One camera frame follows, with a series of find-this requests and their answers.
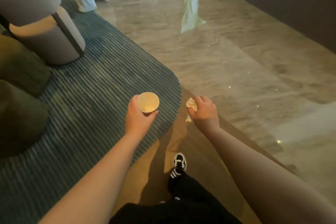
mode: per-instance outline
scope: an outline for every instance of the crumpled tissue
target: crumpled tissue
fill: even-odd
[[[192,107],[194,109],[195,112],[197,112],[197,105],[195,103],[195,101],[190,98],[188,99],[187,103],[186,103],[187,107]],[[187,119],[185,120],[186,122],[193,122],[192,118],[190,117],[190,115],[187,115]]]

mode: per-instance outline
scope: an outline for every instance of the chair backrest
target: chair backrest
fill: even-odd
[[[0,0],[0,14],[15,26],[37,22],[56,12],[61,0]]]

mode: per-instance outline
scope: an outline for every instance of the empty cup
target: empty cup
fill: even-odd
[[[159,97],[152,92],[140,94],[137,100],[145,116],[149,116],[153,111],[156,111],[160,104]]]

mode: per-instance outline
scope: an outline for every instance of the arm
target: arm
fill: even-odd
[[[336,223],[335,208],[312,187],[219,127],[215,105],[195,97],[188,109],[263,223]]]
[[[39,224],[108,223],[134,152],[158,111],[145,117],[134,96],[120,141],[42,218]]]

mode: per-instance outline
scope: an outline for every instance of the carpet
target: carpet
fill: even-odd
[[[62,0],[82,33],[82,58],[52,69],[40,100],[48,125],[28,150],[0,161],[0,222],[37,223],[124,134],[130,98],[154,92],[159,114],[133,162],[173,124],[181,104],[176,76],[94,12]]]

